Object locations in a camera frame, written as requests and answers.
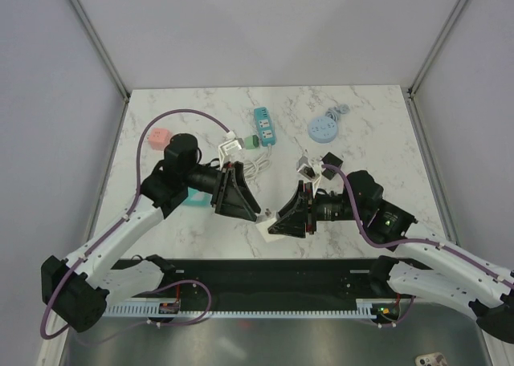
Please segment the white charger plug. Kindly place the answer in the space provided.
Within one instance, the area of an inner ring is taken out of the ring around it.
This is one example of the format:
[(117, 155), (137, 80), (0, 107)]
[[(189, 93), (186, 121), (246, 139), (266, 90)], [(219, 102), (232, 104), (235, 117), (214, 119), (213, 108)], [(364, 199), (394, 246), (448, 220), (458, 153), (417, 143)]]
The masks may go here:
[(265, 209), (264, 213), (257, 217), (255, 226), (265, 242), (275, 242), (285, 238), (282, 234), (271, 234), (268, 232), (268, 228), (276, 221), (276, 212), (269, 209)]

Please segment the teal triangular power strip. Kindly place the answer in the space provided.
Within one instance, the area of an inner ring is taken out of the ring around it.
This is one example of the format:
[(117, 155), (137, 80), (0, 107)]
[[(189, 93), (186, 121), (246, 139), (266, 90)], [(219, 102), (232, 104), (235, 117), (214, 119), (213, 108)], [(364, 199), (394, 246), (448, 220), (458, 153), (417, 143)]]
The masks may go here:
[(211, 195), (203, 192), (191, 193), (183, 202), (185, 206), (209, 207)]

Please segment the pink cube socket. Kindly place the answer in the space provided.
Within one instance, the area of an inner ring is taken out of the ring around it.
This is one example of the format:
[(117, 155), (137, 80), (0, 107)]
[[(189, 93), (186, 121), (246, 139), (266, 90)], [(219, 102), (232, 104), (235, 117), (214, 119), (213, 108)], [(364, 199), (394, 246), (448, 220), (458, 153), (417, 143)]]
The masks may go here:
[(147, 142), (152, 150), (163, 151), (169, 144), (172, 132), (166, 128), (152, 128), (147, 137)]

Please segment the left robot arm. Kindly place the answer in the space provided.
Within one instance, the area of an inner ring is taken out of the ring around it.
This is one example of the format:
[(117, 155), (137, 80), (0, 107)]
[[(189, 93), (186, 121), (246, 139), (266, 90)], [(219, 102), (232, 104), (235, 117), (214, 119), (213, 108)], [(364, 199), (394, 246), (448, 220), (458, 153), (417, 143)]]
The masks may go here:
[(199, 163), (198, 140), (189, 133), (171, 137), (164, 157), (137, 187), (133, 202), (101, 235), (66, 258), (49, 257), (41, 266), (42, 300), (77, 332), (93, 327), (106, 309), (139, 294), (173, 293), (171, 265), (150, 255), (135, 266), (114, 269), (121, 256), (144, 234), (163, 222), (189, 196), (190, 189), (208, 193), (218, 215), (250, 222), (261, 208), (249, 190), (243, 164)]

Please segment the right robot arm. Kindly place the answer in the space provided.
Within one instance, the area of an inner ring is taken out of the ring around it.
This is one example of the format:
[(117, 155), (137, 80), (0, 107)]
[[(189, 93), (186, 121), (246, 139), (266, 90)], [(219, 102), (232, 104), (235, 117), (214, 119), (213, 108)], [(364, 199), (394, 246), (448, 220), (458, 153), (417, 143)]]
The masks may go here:
[(343, 175), (342, 193), (300, 181), (292, 199), (272, 218), (270, 235), (305, 238), (318, 222), (353, 221), (365, 242), (386, 249), (372, 265), (369, 290), (420, 297), (472, 318), (480, 329), (513, 341), (513, 272), (432, 233), (414, 215), (384, 200), (365, 170)]

